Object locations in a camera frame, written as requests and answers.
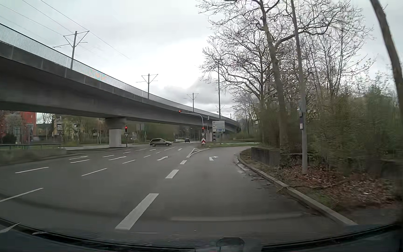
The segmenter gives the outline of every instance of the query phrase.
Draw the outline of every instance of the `curb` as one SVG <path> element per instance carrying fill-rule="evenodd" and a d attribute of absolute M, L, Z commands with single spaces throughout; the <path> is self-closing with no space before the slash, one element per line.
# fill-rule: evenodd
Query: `curb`
<path fill-rule="evenodd" d="M 245 163 L 239 156 L 237 156 L 237 160 L 238 162 L 236 163 L 237 165 L 239 165 L 239 163 L 241 165 L 246 166 L 247 168 L 249 168 L 250 170 L 256 172 L 258 175 L 260 175 L 261 177 L 263 177 L 264 179 L 270 181 L 273 185 L 277 186 L 279 188 L 279 190 L 282 190 L 283 188 L 287 189 L 288 194 L 297 199 L 298 201 L 301 201 L 302 203 L 305 203 L 306 205 L 308 205 L 309 207 L 317 210 L 318 212 L 320 212 L 321 214 L 323 214 L 324 216 L 328 217 L 329 219 L 344 225 L 344 226 L 353 226 L 353 225 L 358 225 L 357 223 L 353 222 L 352 220 L 344 217 L 343 215 L 337 213 L 336 211 L 328 208 L 327 206 L 319 203 L 318 201 L 308 197 L 307 195 L 305 195 L 304 193 L 301 193 L 300 191 L 284 184 L 282 181 L 279 181 L 275 178 L 273 178 L 272 176 L 266 174 L 265 172 L 261 171 L 260 169 L 254 168 L 251 165 Z"/>
<path fill-rule="evenodd" d="M 0 164 L 1 166 L 6 166 L 6 165 L 17 165 L 17 164 L 23 164 L 23 163 L 31 163 L 31 162 L 37 162 L 37 161 L 43 161 L 43 160 L 49 160 L 49 159 L 55 159 L 55 158 L 67 158 L 67 157 L 74 157 L 74 156 L 79 156 L 82 155 L 81 153 L 72 153 L 72 154 L 64 154 L 64 155 L 57 155 L 57 156 L 49 156 L 49 157 L 42 157 L 39 159 L 35 160 L 17 160 L 13 162 L 9 162 L 7 164 Z"/>

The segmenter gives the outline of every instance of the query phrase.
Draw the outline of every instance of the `dark car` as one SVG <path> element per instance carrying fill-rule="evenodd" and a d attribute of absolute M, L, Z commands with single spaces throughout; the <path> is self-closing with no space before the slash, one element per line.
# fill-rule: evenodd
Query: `dark car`
<path fill-rule="evenodd" d="M 154 139 L 150 140 L 150 145 L 151 146 L 159 146 L 159 145 L 170 146 L 170 145 L 172 145 L 172 142 L 166 141 L 162 138 L 154 138 Z"/>

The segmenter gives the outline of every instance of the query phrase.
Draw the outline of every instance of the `road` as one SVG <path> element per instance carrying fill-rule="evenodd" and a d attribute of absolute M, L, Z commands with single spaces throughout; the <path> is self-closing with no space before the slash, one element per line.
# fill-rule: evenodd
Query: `road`
<path fill-rule="evenodd" d="M 0 217 L 88 238 L 176 245 L 222 237 L 275 243 L 342 230 L 234 164 L 247 147 L 189 156 L 196 146 L 87 151 L 0 167 Z"/>

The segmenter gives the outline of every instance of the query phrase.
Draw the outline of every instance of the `bridge railing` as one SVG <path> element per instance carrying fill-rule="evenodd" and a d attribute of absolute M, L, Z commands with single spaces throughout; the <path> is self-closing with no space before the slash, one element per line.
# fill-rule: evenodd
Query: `bridge railing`
<path fill-rule="evenodd" d="M 1 23 L 0 23 L 0 41 L 7 43 L 9 45 L 12 45 L 16 48 L 22 49 L 24 51 L 27 51 L 29 53 L 35 54 L 44 59 L 50 60 L 61 66 L 64 66 L 67 68 L 70 68 L 70 66 L 71 66 L 71 58 L 69 56 L 64 55 L 61 52 L 59 52 L 55 49 L 52 49 L 52 48 L 48 47 L 47 45 L 40 43 L 30 37 L 27 37 L 26 35 L 24 35 L 20 32 L 17 32 L 16 30 L 14 30 L 10 27 L 7 27 Z M 139 96 L 142 96 L 144 98 L 147 98 L 147 92 L 145 92 L 139 88 L 133 87 L 127 83 L 124 83 L 107 74 L 104 74 L 103 72 L 100 72 L 90 66 L 87 66 L 78 60 L 74 60 L 73 70 L 76 72 L 80 72 L 86 76 L 95 78 L 101 82 L 107 83 L 109 85 L 115 86 L 117 88 L 123 89 L 125 91 L 131 92 L 131 93 L 139 95 Z M 156 102 L 160 102 L 160 103 L 163 103 L 163 104 L 166 104 L 169 106 L 173 106 L 178 109 L 192 111 L 192 107 L 190 107 L 190 106 L 179 104 L 177 102 L 159 97 L 157 95 L 150 94 L 149 98 L 150 98 L 150 100 L 154 100 Z M 219 117 L 218 114 L 214 114 L 214 113 L 204 111 L 201 109 L 196 108 L 194 110 L 195 110 L 195 112 L 209 115 L 211 117 Z"/>

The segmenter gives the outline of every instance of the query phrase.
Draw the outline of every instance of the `direction sign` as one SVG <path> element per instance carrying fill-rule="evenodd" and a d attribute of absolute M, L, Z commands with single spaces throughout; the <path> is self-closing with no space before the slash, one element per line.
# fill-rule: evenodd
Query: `direction sign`
<path fill-rule="evenodd" d="M 225 121 L 212 121 L 212 131 L 225 131 Z"/>

